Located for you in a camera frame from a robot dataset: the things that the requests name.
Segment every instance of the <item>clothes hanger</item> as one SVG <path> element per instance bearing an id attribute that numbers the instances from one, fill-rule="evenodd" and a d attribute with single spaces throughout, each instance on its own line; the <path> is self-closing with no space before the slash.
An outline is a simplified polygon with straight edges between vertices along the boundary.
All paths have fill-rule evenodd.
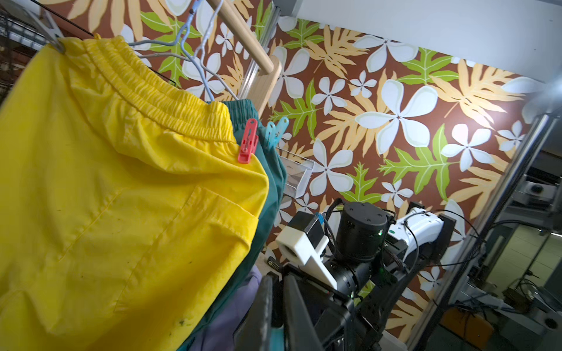
<path id="1" fill-rule="evenodd" d="M 209 26 L 207 26 L 207 30 L 205 31 L 205 34 L 203 36 L 203 41 L 201 42 L 201 44 L 196 48 L 196 50 L 193 53 L 193 56 L 191 56 L 184 48 L 184 44 L 185 41 L 187 40 L 187 37 L 189 35 L 189 31 L 191 30 L 191 22 L 193 21 L 193 16 L 196 13 L 200 2 L 202 0 L 198 0 L 197 2 L 195 2 L 193 4 L 193 8 L 192 11 L 190 11 L 190 15 L 188 17 L 188 20 L 185 22 L 185 24 L 180 28 L 180 30 L 178 31 L 178 34 L 175 38 L 175 40 L 171 43 L 168 42 L 160 42 L 158 40 L 141 40 L 139 42 L 134 42 L 134 43 L 129 43 L 129 45 L 133 46 L 133 45 L 139 45 L 139 44 L 145 44 L 145 43 L 151 43 L 151 44 L 160 44 L 160 45 L 166 45 L 166 46 L 174 46 L 179 42 L 179 38 L 182 34 L 182 32 L 186 29 L 187 32 L 186 34 L 183 36 L 182 41 L 180 42 L 180 49 L 182 50 L 182 52 L 184 53 L 185 57 L 175 54 L 175 53 L 152 53 L 152 54 L 147 54 L 147 55 L 142 55 L 139 56 L 139 58 L 150 58 L 150 57 L 167 57 L 167 56 L 172 56 L 172 57 L 176 57 L 180 60 L 183 61 L 188 61 L 194 64 L 194 66 L 196 67 L 196 69 L 199 71 L 202 81 L 203 81 L 203 85 L 205 86 L 205 90 L 207 91 L 207 95 L 210 97 L 210 99 L 212 101 L 214 101 L 214 96 L 212 95 L 212 93 L 210 92 L 206 77 L 204 76 L 204 74 L 202 74 L 201 70 L 199 69 L 198 65 L 200 65 L 201 68 L 203 68 L 205 71 L 207 71 L 208 73 L 210 73 L 213 77 L 217 78 L 217 80 L 224 86 L 224 88 L 226 89 L 227 92 L 229 92 L 229 94 L 236 100 L 239 100 L 238 97 L 236 96 L 236 94 L 234 94 L 234 92 L 232 91 L 232 89 L 224 82 L 224 80 L 221 78 L 221 76 L 219 76 L 217 73 L 211 71 L 210 69 L 208 69 L 205 65 L 203 65 L 203 59 L 205 58 L 205 50 L 202 50 L 205 47 L 205 44 L 207 43 L 210 35 L 211 35 L 211 30 L 213 28 L 213 23 L 218 15 L 219 9 L 223 4 L 224 0 L 221 0 L 219 6 L 217 7 L 217 9 L 215 10 L 215 12 L 213 13 L 213 15 L 211 16 L 211 20 L 209 22 Z M 197 62 L 197 60 L 194 60 L 193 57 L 197 57 L 197 53 L 201 51 L 201 58 L 199 59 L 199 61 Z"/>
<path id="2" fill-rule="evenodd" d="M 184 29 L 187 30 L 187 32 L 185 34 L 185 37 L 187 38 L 187 36 L 189 35 L 189 31 L 191 30 L 191 22 L 193 21 L 193 17 L 195 16 L 195 13 L 197 12 L 197 9 L 201 5 L 201 2 L 203 2 L 203 0 L 195 0 L 195 2 L 193 3 L 193 7 L 191 8 L 191 10 L 189 10 L 189 16 L 187 18 L 187 21 L 184 23 L 184 25 L 178 31 L 178 34 L 176 35 L 176 38 L 173 42 L 169 43 L 169 42 L 161 42 L 159 40 L 147 39 L 147 40 L 141 40 L 140 42 L 132 42 L 132 43 L 129 43 L 129 45 L 132 46 L 132 47 L 136 46 L 136 45 L 139 45 L 139 44 L 148 44 L 148 43 L 165 45 L 165 46 L 176 45 L 178 43 L 179 37 L 181 36 Z M 205 91 L 207 91 L 207 94 L 214 101 L 214 98 L 212 97 L 213 95 L 211 94 L 211 89 L 209 88 L 209 84 L 208 84 L 207 79 L 205 77 L 205 73 L 203 72 L 203 68 L 201 68 L 201 65 L 197 61 L 193 60 L 193 57 L 191 57 L 191 55 L 185 50 L 185 48 L 183 47 L 184 42 L 185 42 L 185 40 L 182 41 L 182 44 L 180 46 L 183 53 L 190 59 L 191 63 L 193 63 L 193 65 L 195 66 L 195 68 L 199 72 L 199 75 L 201 76 L 201 81 L 203 82 L 203 86 L 205 87 Z"/>
<path id="3" fill-rule="evenodd" d="M 217 7 L 216 11 L 213 13 L 213 15 L 211 16 L 211 20 L 209 21 L 209 26 L 207 26 L 207 30 L 205 31 L 205 34 L 203 36 L 203 41 L 201 42 L 201 44 L 196 48 L 196 50 L 193 53 L 193 56 L 197 57 L 197 53 L 202 50 L 205 47 L 205 44 L 207 43 L 210 35 L 211 35 L 211 30 L 213 28 L 213 23 L 215 21 L 215 18 L 218 15 L 219 9 L 222 6 L 222 2 L 224 0 L 221 0 L 221 3 L 219 4 L 219 7 Z M 172 43 L 165 43 L 166 45 L 170 46 L 170 45 L 176 45 L 179 41 L 179 35 L 182 33 L 183 29 L 185 29 L 185 27 L 187 26 L 187 22 L 182 26 L 182 28 L 180 28 L 178 35 L 176 36 L 176 40 Z M 142 55 L 139 56 L 139 58 L 151 58 L 151 57 L 168 57 L 168 56 L 172 56 L 172 57 L 176 57 L 180 60 L 183 61 L 188 61 L 188 62 L 193 62 L 191 59 L 193 58 L 193 56 L 191 56 L 185 49 L 184 49 L 184 43 L 187 40 L 187 37 L 189 35 L 189 30 L 191 29 L 191 27 L 188 28 L 188 32 L 186 33 L 185 36 L 183 36 L 182 41 L 180 43 L 180 48 L 182 49 L 184 55 L 186 55 L 186 57 L 175 54 L 175 53 L 152 53 L 152 54 L 147 54 L 147 55 Z M 136 43 L 130 43 L 130 45 L 137 45 L 137 44 L 144 44 L 144 43 L 155 43 L 155 44 L 160 44 L 162 42 L 159 42 L 157 40 L 141 40 L 140 42 L 136 42 Z M 199 63 L 201 65 L 201 67 L 209 72 L 213 77 L 217 78 L 217 80 L 224 86 L 224 88 L 226 89 L 226 91 L 235 99 L 235 100 L 239 100 L 238 97 L 236 96 L 236 94 L 234 94 L 234 92 L 232 91 L 232 89 L 224 82 L 223 78 L 221 76 L 219 76 L 217 73 L 211 71 L 210 69 L 208 69 L 206 66 L 204 66 L 203 63 L 203 59 L 205 58 L 205 50 L 202 51 L 202 55 L 201 58 L 199 60 L 199 62 L 196 61 L 196 63 Z M 209 93 L 209 91 L 207 91 L 207 95 L 210 96 L 210 98 L 214 101 L 213 99 L 213 95 L 211 93 Z"/>
<path id="4" fill-rule="evenodd" d="M 77 25 L 76 23 L 72 22 L 71 20 L 67 19 L 65 16 L 62 16 L 60 13 L 58 13 L 58 12 L 56 12 L 56 11 L 54 11 L 54 10 L 48 8 L 47 6 L 45 6 L 45 5 L 43 5 L 43 4 L 39 3 L 39 2 L 37 2 L 36 0 L 29 0 L 29 1 L 33 2 L 33 3 L 36 4 L 37 6 L 41 7 L 41 8 L 45 11 L 46 17 L 47 17 L 47 16 L 50 16 L 51 14 L 53 14 L 53 15 L 57 16 L 58 18 L 60 18 L 61 20 L 63 20 L 64 22 L 66 22 L 66 23 L 72 25 L 73 27 L 75 27 L 75 28 L 77 28 L 77 29 L 83 31 L 84 33 L 88 34 L 90 37 L 94 37 L 94 35 L 93 35 L 91 32 L 87 31 L 86 29 L 82 28 L 81 26 Z M 58 25 L 56 24 L 56 22 L 54 22 L 54 21 L 52 21 L 52 22 L 49 21 L 49 23 L 51 23 L 51 25 L 54 24 L 54 25 L 56 26 L 56 28 L 58 28 Z M 57 39 L 56 37 L 53 38 L 53 39 L 56 39 L 56 42 L 55 42 L 55 43 L 52 43 L 52 42 L 50 42 L 50 41 L 49 41 L 49 42 L 50 42 L 51 44 L 53 44 L 53 46 L 54 46 L 55 48 L 57 48 L 58 45 L 64 46 L 64 45 L 62 45 L 61 42 L 58 41 L 58 39 Z M 165 75 L 163 75 L 162 73 L 160 73 L 160 72 L 154 70 L 154 69 L 151 68 L 151 67 L 149 67 L 149 68 L 150 68 L 151 71 L 153 71 L 154 73 L 156 73 L 157 75 L 159 75 L 162 79 L 165 79 L 165 80 L 169 81 L 170 84 L 172 84 L 173 86 L 177 86 L 176 82 L 174 82 L 174 81 L 171 80 L 170 78 L 166 77 Z"/>

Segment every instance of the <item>blue clothespin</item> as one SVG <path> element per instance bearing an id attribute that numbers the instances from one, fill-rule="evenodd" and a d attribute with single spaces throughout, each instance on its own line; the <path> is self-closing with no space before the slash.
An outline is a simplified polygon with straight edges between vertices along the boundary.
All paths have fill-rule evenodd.
<path id="1" fill-rule="evenodd" d="M 268 122 L 268 126 L 265 128 L 265 144 L 269 147 L 269 140 L 271 140 L 271 136 L 275 133 L 275 123 Z"/>
<path id="2" fill-rule="evenodd" d="M 268 150 L 273 149 L 277 144 L 279 144 L 279 141 L 281 140 L 283 133 L 285 133 L 285 131 L 287 130 L 288 125 L 289 119 L 286 117 L 282 117 L 277 123 L 277 126 L 275 126 L 272 122 L 268 123 L 268 128 L 265 131 L 265 140 L 268 141 Z M 275 127 L 275 129 L 272 130 L 268 135 L 268 130 L 273 127 Z"/>

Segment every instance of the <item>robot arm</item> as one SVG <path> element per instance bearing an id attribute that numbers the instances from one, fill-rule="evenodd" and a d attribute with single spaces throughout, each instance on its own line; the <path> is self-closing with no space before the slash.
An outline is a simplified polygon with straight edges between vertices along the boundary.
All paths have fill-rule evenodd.
<path id="1" fill-rule="evenodd" d="M 364 213 L 355 215 L 365 208 Z M 347 203 L 342 213 L 342 220 L 336 233 L 338 249 L 334 260 L 349 261 L 352 265 L 373 261 L 375 256 L 382 254 L 383 248 L 405 261 L 411 253 L 425 244 L 431 244 L 431 259 L 438 261 L 448 246 L 455 226 L 455 221 L 449 217 L 437 216 L 419 207 L 411 208 L 408 214 L 398 219 L 396 223 L 389 220 L 387 212 L 372 204 Z M 375 223 L 377 218 L 383 220 Z M 341 279 L 342 275 L 333 276 L 331 271 L 334 269 L 330 268 L 333 268 L 334 260 L 323 262 L 322 252 L 328 243 L 328 238 L 324 236 L 321 225 L 321 216 L 299 212 L 277 236 L 276 241 L 279 250 L 290 263 L 333 289 L 338 289 L 337 280 Z M 341 286 L 348 285 L 347 282 L 341 283 L 339 290 L 342 293 L 349 293 L 349 287 L 341 289 Z M 354 283 L 352 285 L 356 288 L 362 288 L 362 285 L 358 286 L 360 285 L 358 281 L 350 283 Z"/>

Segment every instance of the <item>white ceiling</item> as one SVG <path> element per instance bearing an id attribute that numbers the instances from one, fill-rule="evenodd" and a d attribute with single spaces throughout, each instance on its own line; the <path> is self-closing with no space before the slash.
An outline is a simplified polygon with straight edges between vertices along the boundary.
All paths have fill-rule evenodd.
<path id="1" fill-rule="evenodd" d="M 297 17 L 541 81 L 562 67 L 562 6 L 537 0 L 302 0 Z"/>

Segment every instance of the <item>clothespin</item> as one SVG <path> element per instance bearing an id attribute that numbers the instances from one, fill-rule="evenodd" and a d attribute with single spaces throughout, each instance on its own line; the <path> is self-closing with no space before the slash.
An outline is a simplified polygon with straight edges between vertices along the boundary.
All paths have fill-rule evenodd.
<path id="1" fill-rule="evenodd" d="M 244 137 L 240 144 L 240 153 L 238 154 L 238 162 L 249 163 L 252 159 L 252 154 L 256 152 L 257 144 L 259 143 L 257 136 L 257 119 L 251 118 L 246 122 L 244 129 Z"/>
<path id="2" fill-rule="evenodd" d="M 265 128 L 265 143 L 269 143 L 269 139 L 271 139 L 271 135 L 275 133 L 275 123 L 268 122 L 268 126 Z"/>
<path id="3" fill-rule="evenodd" d="M 277 144 L 279 144 L 279 141 L 281 140 L 283 133 L 285 133 L 285 131 L 287 130 L 288 125 L 289 125 L 289 119 L 286 117 L 282 117 L 277 123 L 275 130 L 269 134 L 269 137 L 268 137 L 268 131 L 267 130 L 265 131 L 265 135 L 266 135 L 265 140 L 268 142 L 268 146 L 267 146 L 268 150 L 273 149 L 275 146 L 277 146 Z"/>

